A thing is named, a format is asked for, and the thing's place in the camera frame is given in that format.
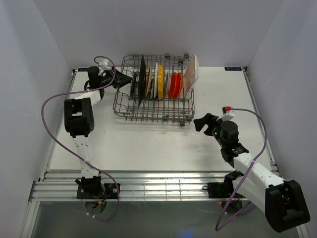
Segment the dark teal round plate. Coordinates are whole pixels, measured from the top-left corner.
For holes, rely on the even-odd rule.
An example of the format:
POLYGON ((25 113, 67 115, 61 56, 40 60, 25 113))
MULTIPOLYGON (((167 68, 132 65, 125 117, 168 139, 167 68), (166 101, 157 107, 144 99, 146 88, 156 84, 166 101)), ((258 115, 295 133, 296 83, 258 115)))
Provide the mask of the dark teal round plate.
POLYGON ((137 72, 134 72, 133 73, 133 77, 132 77, 132 85, 131 85, 131 90, 130 90, 130 97, 134 97, 134 95, 135 95, 136 79, 137 79, 137 72))

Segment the teal square brown-rimmed plate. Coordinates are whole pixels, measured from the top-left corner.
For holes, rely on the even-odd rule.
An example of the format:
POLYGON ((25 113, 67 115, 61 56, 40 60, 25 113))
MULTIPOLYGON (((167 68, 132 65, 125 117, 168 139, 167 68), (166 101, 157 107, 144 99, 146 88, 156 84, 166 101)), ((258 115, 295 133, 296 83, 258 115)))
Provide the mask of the teal square brown-rimmed plate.
POLYGON ((140 106, 142 99, 144 97, 144 80, 146 78, 146 64, 144 56, 141 57, 139 81, 138 81, 138 106, 140 106))

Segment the woven bamboo round plate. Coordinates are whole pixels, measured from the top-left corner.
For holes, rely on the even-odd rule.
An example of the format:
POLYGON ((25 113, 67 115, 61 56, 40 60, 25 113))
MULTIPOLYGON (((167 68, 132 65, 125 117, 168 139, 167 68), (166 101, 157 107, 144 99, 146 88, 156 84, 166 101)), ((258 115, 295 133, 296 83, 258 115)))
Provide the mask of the woven bamboo round plate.
POLYGON ((149 70, 147 73, 146 84, 144 87, 145 88, 144 97, 146 97, 149 93, 151 80, 152 80, 152 66, 149 67, 149 70))

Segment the speckled beige small plate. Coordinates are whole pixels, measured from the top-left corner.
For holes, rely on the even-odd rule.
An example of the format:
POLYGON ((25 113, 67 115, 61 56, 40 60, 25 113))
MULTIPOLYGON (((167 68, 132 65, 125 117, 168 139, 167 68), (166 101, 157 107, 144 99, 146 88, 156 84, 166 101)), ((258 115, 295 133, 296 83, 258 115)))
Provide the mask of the speckled beige small plate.
POLYGON ((155 89, 155 79, 153 78, 151 81, 151 86, 150 86, 150 99, 152 99, 154 97, 154 89, 155 89))

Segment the white plate green rim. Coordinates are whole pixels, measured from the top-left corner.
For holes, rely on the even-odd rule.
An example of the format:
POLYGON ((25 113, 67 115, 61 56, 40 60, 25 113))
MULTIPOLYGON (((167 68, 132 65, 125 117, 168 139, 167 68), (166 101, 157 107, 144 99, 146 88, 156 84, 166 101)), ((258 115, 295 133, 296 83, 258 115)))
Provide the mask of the white plate green rim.
POLYGON ((155 77, 154 77, 154 90, 153 90, 153 98, 155 99, 158 95, 158 67, 159 64, 156 62, 155 66, 155 77))

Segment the yellow dotted scalloped plate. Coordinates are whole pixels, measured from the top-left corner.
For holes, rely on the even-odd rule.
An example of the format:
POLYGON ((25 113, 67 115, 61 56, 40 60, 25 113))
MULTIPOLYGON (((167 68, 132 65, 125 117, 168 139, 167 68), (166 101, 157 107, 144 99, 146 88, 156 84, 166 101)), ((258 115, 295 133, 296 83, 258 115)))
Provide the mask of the yellow dotted scalloped plate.
POLYGON ((164 97, 164 69, 162 65, 158 66, 158 99, 164 97))

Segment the orange round plate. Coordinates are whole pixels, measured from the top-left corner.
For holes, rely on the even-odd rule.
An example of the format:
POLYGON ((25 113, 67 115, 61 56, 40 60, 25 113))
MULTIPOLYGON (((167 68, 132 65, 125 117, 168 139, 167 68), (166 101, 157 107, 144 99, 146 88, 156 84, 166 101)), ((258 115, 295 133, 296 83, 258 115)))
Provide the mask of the orange round plate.
POLYGON ((169 98, 173 98, 174 97, 176 81, 177 81, 177 73, 174 72, 172 74, 172 76, 171 76, 171 81, 170 81, 170 89, 169 89, 169 93, 168 93, 169 98))
POLYGON ((178 73, 177 79, 178 79, 178 89, 177 89, 176 98, 178 98, 180 96, 182 88, 183 88, 183 74, 182 73, 178 73))

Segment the light blue scalloped plate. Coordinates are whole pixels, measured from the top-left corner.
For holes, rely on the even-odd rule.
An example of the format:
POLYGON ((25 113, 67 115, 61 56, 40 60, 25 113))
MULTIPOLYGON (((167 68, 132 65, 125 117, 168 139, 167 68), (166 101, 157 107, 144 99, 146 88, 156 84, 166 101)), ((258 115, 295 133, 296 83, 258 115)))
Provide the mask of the light blue scalloped plate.
POLYGON ((171 76, 169 72, 166 75, 165 83, 164 83, 164 96, 167 98, 169 94, 169 89, 170 89, 170 80, 171 76))

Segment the white rectangular plate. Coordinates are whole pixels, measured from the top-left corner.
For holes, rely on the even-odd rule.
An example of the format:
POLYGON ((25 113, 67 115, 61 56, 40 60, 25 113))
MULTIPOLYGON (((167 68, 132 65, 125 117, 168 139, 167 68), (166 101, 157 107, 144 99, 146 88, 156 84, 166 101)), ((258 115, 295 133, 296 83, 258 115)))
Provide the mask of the white rectangular plate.
POLYGON ((198 78, 199 62, 197 56, 193 54, 183 75, 183 98, 190 97, 191 90, 194 88, 198 78))

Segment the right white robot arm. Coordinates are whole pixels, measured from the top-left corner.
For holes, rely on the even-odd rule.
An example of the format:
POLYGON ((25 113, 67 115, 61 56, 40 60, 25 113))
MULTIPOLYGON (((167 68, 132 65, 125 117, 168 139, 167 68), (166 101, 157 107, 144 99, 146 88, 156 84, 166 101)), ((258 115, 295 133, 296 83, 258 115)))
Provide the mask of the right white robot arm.
POLYGON ((194 120, 196 131, 207 126, 204 134, 215 138, 224 161, 235 169, 225 176, 223 194, 230 199, 237 194, 247 198, 278 233, 308 223, 311 218, 300 184, 275 175, 259 163, 239 142, 233 118, 233 108, 224 107, 221 117, 207 113, 194 120))

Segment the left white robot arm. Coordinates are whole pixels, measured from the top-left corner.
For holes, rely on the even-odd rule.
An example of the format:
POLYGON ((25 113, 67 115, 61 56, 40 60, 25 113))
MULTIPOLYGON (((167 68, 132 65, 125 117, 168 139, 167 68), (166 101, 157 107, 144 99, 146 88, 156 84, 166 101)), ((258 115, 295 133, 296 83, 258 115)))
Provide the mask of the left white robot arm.
POLYGON ((81 179, 77 181, 77 184, 85 193, 94 198, 100 198, 105 193, 101 172, 89 165, 94 157, 89 143, 89 134, 95 127, 93 105, 103 99, 104 86, 121 88, 129 84, 133 78, 115 71, 113 67, 101 71, 99 67, 91 66, 87 68, 87 75, 88 81, 86 81, 84 89, 89 91, 64 101, 64 126, 72 137, 77 154, 80 156, 81 179))

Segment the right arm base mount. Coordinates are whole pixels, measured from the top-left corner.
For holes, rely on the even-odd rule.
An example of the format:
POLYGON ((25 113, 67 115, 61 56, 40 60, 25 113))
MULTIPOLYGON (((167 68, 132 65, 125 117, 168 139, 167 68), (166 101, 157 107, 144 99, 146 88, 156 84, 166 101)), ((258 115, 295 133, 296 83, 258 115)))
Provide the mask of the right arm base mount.
POLYGON ((229 198, 234 190, 233 185, 225 182, 209 182, 202 187, 208 198, 229 198))

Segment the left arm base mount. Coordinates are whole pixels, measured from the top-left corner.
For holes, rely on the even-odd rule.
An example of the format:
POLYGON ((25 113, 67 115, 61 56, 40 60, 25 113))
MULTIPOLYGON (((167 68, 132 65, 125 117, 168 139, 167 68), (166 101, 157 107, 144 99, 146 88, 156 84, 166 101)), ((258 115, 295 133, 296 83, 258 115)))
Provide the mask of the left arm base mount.
POLYGON ((83 188, 78 186, 76 198, 77 199, 117 199, 120 191, 120 184, 104 183, 101 188, 83 188))

